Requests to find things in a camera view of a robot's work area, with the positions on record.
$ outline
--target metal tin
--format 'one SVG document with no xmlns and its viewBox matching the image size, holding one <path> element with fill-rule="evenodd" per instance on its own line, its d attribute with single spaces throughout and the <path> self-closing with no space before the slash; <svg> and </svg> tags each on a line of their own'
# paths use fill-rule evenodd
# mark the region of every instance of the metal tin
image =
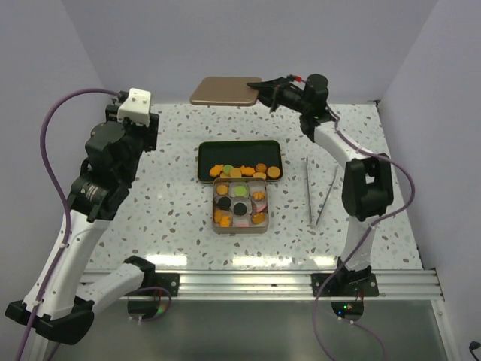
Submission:
<svg viewBox="0 0 481 361">
<path fill-rule="evenodd" d="M 228 186 L 227 195 L 220 195 L 217 193 L 217 186 L 225 184 Z M 235 194 L 235 187 L 246 187 L 246 196 L 239 196 Z M 269 212 L 268 212 L 268 191 L 267 182 L 262 178 L 217 178 L 213 182 L 213 207 L 212 207 L 212 227 L 215 233 L 219 234 L 254 234 L 264 233 L 269 227 Z M 254 192 L 264 192 L 263 200 L 255 200 L 253 198 Z M 228 210 L 220 210 L 217 201 L 222 197 L 228 196 L 231 200 L 231 207 Z M 238 203 L 243 203 L 247 207 L 247 213 L 243 216 L 238 216 L 234 213 L 234 206 Z M 221 211 L 223 216 L 229 216 L 230 226 L 221 227 L 219 223 L 214 220 L 216 211 Z M 253 222 L 253 216 L 258 213 L 265 215 L 264 221 L 260 224 Z"/>
</svg>

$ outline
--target black tray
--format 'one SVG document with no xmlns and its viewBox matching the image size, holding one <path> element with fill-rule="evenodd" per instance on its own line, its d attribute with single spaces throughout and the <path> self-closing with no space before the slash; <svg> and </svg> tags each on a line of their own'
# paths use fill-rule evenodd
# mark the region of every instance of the black tray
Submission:
<svg viewBox="0 0 481 361">
<path fill-rule="evenodd" d="M 198 148 L 197 176 L 201 182 L 212 183 L 215 178 L 209 175 L 216 164 L 230 164 L 235 168 L 242 165 L 255 168 L 264 163 L 269 167 L 278 167 L 283 176 L 283 164 L 280 158 L 280 145 L 276 141 L 205 141 Z"/>
</svg>

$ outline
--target cable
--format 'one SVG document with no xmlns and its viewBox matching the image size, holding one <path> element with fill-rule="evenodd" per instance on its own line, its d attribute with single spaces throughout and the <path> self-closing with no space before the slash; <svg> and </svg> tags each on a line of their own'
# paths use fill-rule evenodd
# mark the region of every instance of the cable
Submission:
<svg viewBox="0 0 481 361">
<path fill-rule="evenodd" d="M 476 357 L 476 355 L 474 354 L 474 350 L 477 350 L 478 348 L 481 347 L 481 344 L 479 342 L 476 342 L 476 341 L 472 341 L 470 344 L 469 344 L 469 352 L 471 353 L 471 356 L 476 360 L 476 361 L 479 361 L 479 359 Z"/>
<path fill-rule="evenodd" d="M 339 130 L 339 122 L 340 122 L 340 117 L 335 113 L 333 112 L 333 110 L 328 106 L 328 111 L 329 113 L 333 116 L 333 118 L 335 118 L 335 124 L 334 124 L 334 129 L 335 129 L 335 132 L 339 135 L 339 137 L 347 144 L 349 145 L 352 149 L 356 150 L 358 153 L 364 155 L 364 156 L 372 156 L 373 158 L 376 158 L 376 159 L 379 159 L 379 160 L 382 160 L 382 161 L 386 161 L 386 162 L 389 162 L 390 164 L 392 164 L 394 167 L 396 167 L 397 169 L 399 169 L 407 178 L 407 180 L 409 181 L 409 184 L 410 184 L 410 187 L 411 187 L 411 194 L 410 194 L 410 197 L 409 199 L 407 200 L 407 202 L 400 208 L 394 210 L 393 212 L 391 213 L 387 213 L 387 214 L 384 214 L 383 216 L 375 219 L 373 222 L 370 223 L 369 225 L 369 228 L 366 229 L 366 232 L 362 235 L 361 239 L 359 240 L 359 243 L 354 247 L 354 250 L 352 250 L 352 252 L 349 254 L 349 256 L 347 256 L 346 259 L 344 259 L 342 261 L 342 263 L 339 265 L 339 267 L 336 268 L 336 270 L 329 276 L 325 279 L 325 281 L 322 283 L 321 287 L 319 288 L 319 290 L 317 291 L 317 294 L 316 294 L 316 298 L 314 299 L 314 305 L 313 305 L 313 314 L 312 314 L 312 322 L 313 322 L 313 328 L 314 328 L 314 334 L 316 335 L 316 339 L 317 339 L 317 342 L 319 343 L 319 345 L 321 346 L 322 350 L 325 352 L 325 354 L 333 361 L 335 361 L 336 359 L 334 358 L 334 355 L 327 349 L 327 347 L 325 346 L 324 344 L 324 341 L 322 340 L 321 338 L 321 335 L 319 334 L 319 331 L 317 330 L 317 321 L 316 321 L 316 313 L 317 313 L 317 304 L 319 303 L 319 297 L 321 296 L 321 293 L 322 291 L 325 289 L 326 285 L 332 280 L 332 278 L 335 277 L 335 275 L 351 260 L 351 258 L 354 256 L 354 254 L 359 250 L 359 248 L 361 248 L 361 246 L 364 244 L 366 238 L 369 236 L 369 234 L 371 233 L 371 230 L 375 227 L 375 225 L 377 225 L 379 222 L 382 222 L 383 220 L 389 218 L 389 217 L 392 217 L 392 216 L 395 216 L 396 214 L 404 211 L 406 208 L 408 208 L 411 203 L 413 203 L 413 200 L 414 200 L 414 196 L 416 194 L 416 188 L 414 186 L 414 181 L 413 181 L 413 178 L 411 177 L 411 175 L 407 172 L 406 169 L 404 169 L 402 166 L 400 166 L 399 164 L 397 164 L 396 162 L 392 161 L 390 158 L 387 158 L 385 156 L 380 156 L 378 154 L 374 154 L 374 153 L 370 153 L 370 152 L 367 152 L 363 149 L 358 149 L 358 147 L 353 144 L 340 130 Z M 378 335 L 376 335 L 371 329 L 369 329 L 368 327 L 366 326 L 363 326 L 359 323 L 352 323 L 354 326 L 360 328 L 360 329 L 363 329 L 364 331 L 366 332 L 369 332 L 370 334 L 372 334 L 372 336 L 377 340 L 377 342 L 379 342 L 381 348 L 383 349 L 383 360 L 387 360 L 388 359 L 388 354 L 387 354 L 387 350 L 386 350 L 386 346 L 384 345 L 383 341 L 380 339 L 380 337 Z"/>
<path fill-rule="evenodd" d="M 65 194 L 63 194 L 62 188 L 60 187 L 59 181 L 57 180 L 55 174 L 53 173 L 52 166 L 50 165 L 50 161 L 48 159 L 47 155 L 47 147 L 45 145 L 46 143 L 46 138 L 47 138 L 47 128 L 52 120 L 53 114 L 56 112 L 56 110 L 66 101 L 69 99 L 74 98 L 75 96 L 80 96 L 82 94 L 88 94 L 88 93 L 103 93 L 103 94 L 108 94 L 110 96 L 119 96 L 119 93 L 113 92 L 111 90 L 105 90 L 105 89 L 99 89 L 99 88 L 89 88 L 89 89 L 81 89 L 76 92 L 70 93 L 60 100 L 55 103 L 50 110 L 47 112 L 47 115 L 44 118 L 44 122 L 42 123 L 41 131 L 40 131 L 40 153 L 42 156 L 42 161 L 44 162 L 45 169 L 47 170 L 48 176 L 50 177 L 53 186 L 55 187 L 55 190 L 59 194 L 60 200 L 62 201 L 62 207 L 63 211 L 65 213 L 65 231 L 62 239 L 62 244 L 67 244 L 68 238 L 70 236 L 70 229 L 71 229 L 71 218 L 70 218 L 70 209 L 68 207 L 67 199 L 65 197 Z M 35 320 L 35 316 L 37 315 L 38 312 L 38 307 L 41 303 L 42 296 L 44 295 L 45 289 L 47 288 L 48 282 L 50 278 L 52 277 L 52 273 L 55 270 L 55 267 L 60 261 L 60 257 L 63 253 L 64 248 L 61 247 L 57 251 L 55 257 L 53 258 L 52 263 L 50 264 L 50 267 L 48 268 L 44 279 L 41 282 L 40 287 L 38 288 L 38 293 L 37 296 L 35 297 L 36 305 L 33 307 L 32 312 L 30 313 L 29 321 L 26 324 L 25 331 L 23 333 L 22 340 L 20 341 L 20 346 L 17 351 L 17 355 L 15 356 L 16 361 L 20 361 L 22 358 L 23 351 L 25 350 L 25 346 L 27 343 L 27 340 L 29 339 L 29 333 L 30 330 L 32 329 L 33 322 Z"/>
</svg>

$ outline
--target black clamp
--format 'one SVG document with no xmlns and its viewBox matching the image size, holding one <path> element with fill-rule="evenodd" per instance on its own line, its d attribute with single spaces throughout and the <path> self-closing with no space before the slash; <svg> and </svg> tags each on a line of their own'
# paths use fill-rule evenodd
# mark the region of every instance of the black clamp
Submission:
<svg viewBox="0 0 481 361">
<path fill-rule="evenodd" d="M 337 260 L 337 267 L 342 261 Z M 312 273 L 310 275 L 311 287 L 313 295 L 316 296 L 319 288 L 324 281 L 330 276 L 329 273 Z M 332 278 L 321 292 L 321 297 L 356 297 L 362 293 L 363 296 L 377 297 L 379 288 L 374 273 L 371 273 L 371 267 L 368 266 L 359 271 L 348 271 L 346 266 Z"/>
</svg>

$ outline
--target food item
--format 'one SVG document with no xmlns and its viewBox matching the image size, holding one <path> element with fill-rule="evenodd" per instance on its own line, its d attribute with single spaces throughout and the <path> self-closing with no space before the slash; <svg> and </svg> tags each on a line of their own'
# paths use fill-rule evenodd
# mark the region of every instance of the food item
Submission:
<svg viewBox="0 0 481 361">
<path fill-rule="evenodd" d="M 259 173 L 265 173 L 265 171 L 267 170 L 268 167 L 266 167 L 263 163 L 259 163 L 258 165 L 256 165 L 256 171 L 258 171 Z"/>
<path fill-rule="evenodd" d="M 212 167 L 212 169 L 209 171 L 209 175 L 212 178 L 219 177 L 220 172 L 222 171 L 222 166 L 221 165 L 215 165 Z"/>
<path fill-rule="evenodd" d="M 225 175 L 231 175 L 231 170 L 233 169 L 234 167 L 232 165 L 224 165 L 224 168 L 222 169 L 222 171 L 224 172 Z"/>
<path fill-rule="evenodd" d="M 256 200 L 256 201 L 260 201 L 262 199 L 265 198 L 265 193 L 264 192 L 254 192 L 253 193 L 253 198 Z"/>
<path fill-rule="evenodd" d="M 217 194 L 220 196 L 225 196 L 228 192 L 228 187 L 225 184 L 219 184 L 216 188 Z"/>
<path fill-rule="evenodd" d="M 265 213 L 257 213 L 253 215 L 253 223 L 261 224 L 265 220 Z"/>
<path fill-rule="evenodd" d="M 215 223 L 220 222 L 222 219 L 222 211 L 220 209 L 216 209 L 215 212 L 213 212 L 213 221 Z"/>
<path fill-rule="evenodd" d="M 242 228 L 246 228 L 249 226 L 249 221 L 248 220 L 245 220 L 243 218 L 237 218 L 235 219 L 234 218 L 234 227 L 242 227 Z"/>
<path fill-rule="evenodd" d="M 230 227 L 231 226 L 231 217 L 230 216 L 222 216 L 219 225 L 221 227 Z"/>
<path fill-rule="evenodd" d="M 245 213 L 247 213 L 247 206 L 244 203 L 237 203 L 234 206 L 234 214 L 243 216 Z"/>
<path fill-rule="evenodd" d="M 242 172 L 242 175 L 245 175 L 247 177 L 252 177 L 256 173 L 256 170 L 254 168 L 244 166 L 240 167 L 240 171 Z"/>
<path fill-rule="evenodd" d="M 220 209 L 227 211 L 231 207 L 232 201 L 229 197 L 222 197 L 217 201 L 217 204 L 219 205 Z"/>
<path fill-rule="evenodd" d="M 242 172 L 239 168 L 233 168 L 231 169 L 231 171 L 229 172 L 229 175 L 231 178 L 241 178 L 242 177 Z"/>
<path fill-rule="evenodd" d="M 247 195 L 247 188 L 245 186 L 237 186 L 234 188 L 234 194 L 237 197 L 245 197 Z"/>
<path fill-rule="evenodd" d="M 277 179 L 280 177 L 280 169 L 278 169 L 278 167 L 269 167 L 268 176 L 269 178 Z"/>
<path fill-rule="evenodd" d="M 266 178 L 266 175 L 265 175 L 264 173 L 257 172 L 257 173 L 254 173 L 253 178 L 262 178 L 262 179 L 265 179 L 265 178 Z"/>
</svg>

